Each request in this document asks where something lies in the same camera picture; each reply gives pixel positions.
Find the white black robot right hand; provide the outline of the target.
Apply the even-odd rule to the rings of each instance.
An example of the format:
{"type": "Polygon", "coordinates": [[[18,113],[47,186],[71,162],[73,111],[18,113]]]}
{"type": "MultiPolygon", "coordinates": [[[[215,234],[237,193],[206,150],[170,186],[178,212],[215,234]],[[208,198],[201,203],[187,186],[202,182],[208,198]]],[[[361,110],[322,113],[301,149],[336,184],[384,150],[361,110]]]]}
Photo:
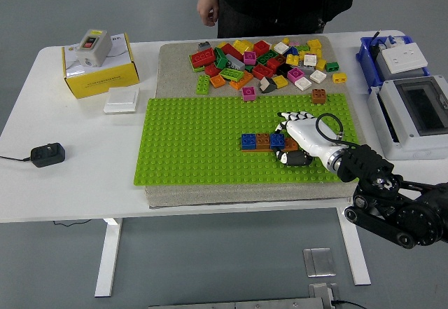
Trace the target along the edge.
{"type": "Polygon", "coordinates": [[[284,118],[276,127],[275,133],[285,130],[300,147],[297,151],[283,152],[280,148],[274,149],[278,160],[284,165],[305,166],[310,165],[314,158],[320,158],[325,168],[333,173],[337,171],[340,158],[344,153],[345,145],[342,143],[343,127],[334,133],[321,119],[324,115],[315,118],[312,114],[301,112],[284,112],[278,116],[284,118]]]}

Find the person's right hand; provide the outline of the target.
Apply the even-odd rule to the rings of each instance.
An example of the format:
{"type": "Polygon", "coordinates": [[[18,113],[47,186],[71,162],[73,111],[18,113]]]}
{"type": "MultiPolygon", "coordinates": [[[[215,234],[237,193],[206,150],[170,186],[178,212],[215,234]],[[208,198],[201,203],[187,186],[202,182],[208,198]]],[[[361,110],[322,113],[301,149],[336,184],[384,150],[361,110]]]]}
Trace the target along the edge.
{"type": "Polygon", "coordinates": [[[219,0],[198,0],[197,12],[203,25],[214,27],[218,22],[219,0]]]}

